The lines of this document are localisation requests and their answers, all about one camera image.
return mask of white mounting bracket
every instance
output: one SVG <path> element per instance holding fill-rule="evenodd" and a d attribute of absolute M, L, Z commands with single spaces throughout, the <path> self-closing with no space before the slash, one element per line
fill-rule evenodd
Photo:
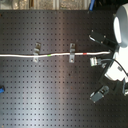
<path fill-rule="evenodd" d="M 39 55 L 40 47 L 41 47 L 41 44 L 40 43 L 36 43 L 36 47 L 34 48 L 34 52 L 33 52 L 34 56 L 38 56 Z M 34 57 L 33 58 L 33 62 L 38 63 L 38 57 Z"/>
<path fill-rule="evenodd" d="M 70 44 L 70 56 L 69 56 L 69 63 L 75 62 L 75 44 Z"/>

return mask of black pegboard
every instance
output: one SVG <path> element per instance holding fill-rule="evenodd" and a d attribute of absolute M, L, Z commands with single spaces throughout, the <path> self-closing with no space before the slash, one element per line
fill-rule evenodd
<path fill-rule="evenodd" d="M 89 40 L 91 30 L 114 39 L 111 11 L 0 11 L 0 53 L 41 54 L 107 50 Z M 100 67 L 90 67 L 89 56 L 0 58 L 0 127 L 4 128 L 126 128 L 128 97 L 118 92 L 96 104 Z"/>

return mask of perforated panel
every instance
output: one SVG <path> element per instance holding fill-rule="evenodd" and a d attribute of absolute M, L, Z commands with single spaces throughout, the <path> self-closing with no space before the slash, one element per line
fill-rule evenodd
<path fill-rule="evenodd" d="M 0 11 L 0 53 L 41 54 L 96 52 L 106 48 L 89 40 L 91 30 L 113 36 L 112 12 Z M 90 67 L 90 56 L 0 58 L 0 127 L 4 128 L 126 128 L 128 97 L 108 94 L 96 104 L 90 94 L 98 89 L 102 69 Z"/>

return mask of white cable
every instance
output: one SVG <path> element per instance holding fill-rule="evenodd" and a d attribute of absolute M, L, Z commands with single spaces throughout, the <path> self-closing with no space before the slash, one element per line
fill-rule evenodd
<path fill-rule="evenodd" d="M 101 54 L 110 54 L 110 52 L 87 53 L 87 55 L 101 55 Z"/>
<path fill-rule="evenodd" d="M 101 54 L 110 54 L 110 52 L 96 52 L 96 53 L 87 53 L 87 55 L 101 55 Z M 70 53 L 54 53 L 48 55 L 14 55 L 14 54 L 0 54 L 0 57 L 22 57 L 22 58 L 33 58 L 33 57 L 49 57 L 49 56 L 59 56 L 59 55 L 70 55 Z"/>

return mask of blue object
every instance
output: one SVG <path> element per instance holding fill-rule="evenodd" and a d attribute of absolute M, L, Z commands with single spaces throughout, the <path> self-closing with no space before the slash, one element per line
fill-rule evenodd
<path fill-rule="evenodd" d="M 94 3 L 95 3 L 95 0 L 91 0 L 91 4 L 90 4 L 90 7 L 89 7 L 90 11 L 93 10 Z"/>
<path fill-rule="evenodd" d="M 4 89 L 3 88 L 0 89 L 0 93 L 2 93 L 2 92 L 4 92 Z"/>

